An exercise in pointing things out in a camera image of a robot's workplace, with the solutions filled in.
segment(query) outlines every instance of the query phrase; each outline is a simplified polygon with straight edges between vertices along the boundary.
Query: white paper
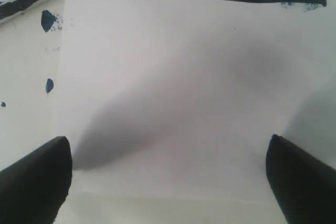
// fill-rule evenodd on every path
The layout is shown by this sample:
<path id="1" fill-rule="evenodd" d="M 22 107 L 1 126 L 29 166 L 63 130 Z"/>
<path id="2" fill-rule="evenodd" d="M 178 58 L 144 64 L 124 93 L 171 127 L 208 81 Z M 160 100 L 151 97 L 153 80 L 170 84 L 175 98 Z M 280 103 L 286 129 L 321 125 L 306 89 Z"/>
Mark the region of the white paper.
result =
<path id="1" fill-rule="evenodd" d="M 336 63 L 335 0 L 66 0 L 55 134 L 73 190 L 276 204 L 265 173 Z"/>

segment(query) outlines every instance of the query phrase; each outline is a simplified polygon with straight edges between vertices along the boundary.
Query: paper sheet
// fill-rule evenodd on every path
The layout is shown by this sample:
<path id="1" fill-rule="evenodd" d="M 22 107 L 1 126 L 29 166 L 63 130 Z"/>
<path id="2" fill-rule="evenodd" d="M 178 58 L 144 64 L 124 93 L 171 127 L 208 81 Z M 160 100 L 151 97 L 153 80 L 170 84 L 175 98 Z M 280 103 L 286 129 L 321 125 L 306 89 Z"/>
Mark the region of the paper sheet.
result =
<path id="1" fill-rule="evenodd" d="M 276 204 L 268 143 L 332 81 L 335 8 L 66 0 L 54 133 L 72 189 Z"/>

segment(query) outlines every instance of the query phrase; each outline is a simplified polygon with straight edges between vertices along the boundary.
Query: blue paint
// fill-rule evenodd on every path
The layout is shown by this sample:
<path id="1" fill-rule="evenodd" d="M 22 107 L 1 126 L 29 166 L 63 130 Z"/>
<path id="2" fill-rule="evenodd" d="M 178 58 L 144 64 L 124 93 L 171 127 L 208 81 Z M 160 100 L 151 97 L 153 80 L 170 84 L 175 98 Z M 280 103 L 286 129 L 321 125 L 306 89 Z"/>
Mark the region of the blue paint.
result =
<path id="1" fill-rule="evenodd" d="M 48 32 L 56 21 L 56 16 L 53 15 L 50 11 L 44 10 L 42 12 L 41 25 L 45 32 Z"/>
<path id="2" fill-rule="evenodd" d="M 54 88 L 54 81 L 48 79 L 46 83 L 46 93 L 49 94 L 53 90 L 53 88 Z"/>

